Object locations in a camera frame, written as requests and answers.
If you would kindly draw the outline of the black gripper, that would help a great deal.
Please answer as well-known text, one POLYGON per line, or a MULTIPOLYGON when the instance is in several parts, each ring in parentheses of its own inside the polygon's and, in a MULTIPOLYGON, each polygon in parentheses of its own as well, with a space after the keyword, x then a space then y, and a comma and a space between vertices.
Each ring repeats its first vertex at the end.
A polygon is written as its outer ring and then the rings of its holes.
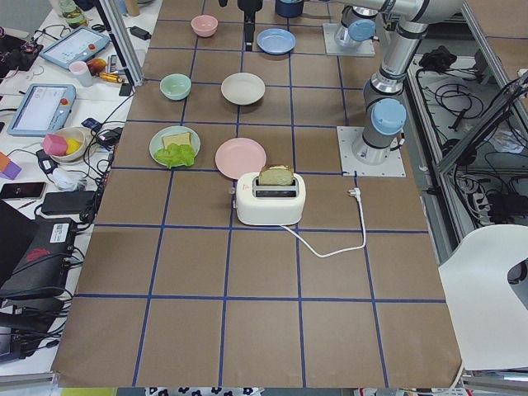
POLYGON ((246 51, 252 51, 254 33, 255 33, 255 20, 257 12, 261 11, 263 5, 262 0, 237 0, 238 9, 244 14, 244 44, 246 51))

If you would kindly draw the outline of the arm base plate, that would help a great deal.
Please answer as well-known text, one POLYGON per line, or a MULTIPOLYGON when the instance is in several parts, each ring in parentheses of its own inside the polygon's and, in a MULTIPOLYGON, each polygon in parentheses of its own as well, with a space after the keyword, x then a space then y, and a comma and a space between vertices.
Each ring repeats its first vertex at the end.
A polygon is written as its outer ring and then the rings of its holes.
POLYGON ((355 41, 340 23, 324 23, 323 38, 327 55, 367 58, 375 56, 372 39, 355 41))
POLYGON ((342 175, 349 177, 406 177, 398 139, 387 148, 372 148, 363 140, 363 127, 338 126, 342 175))

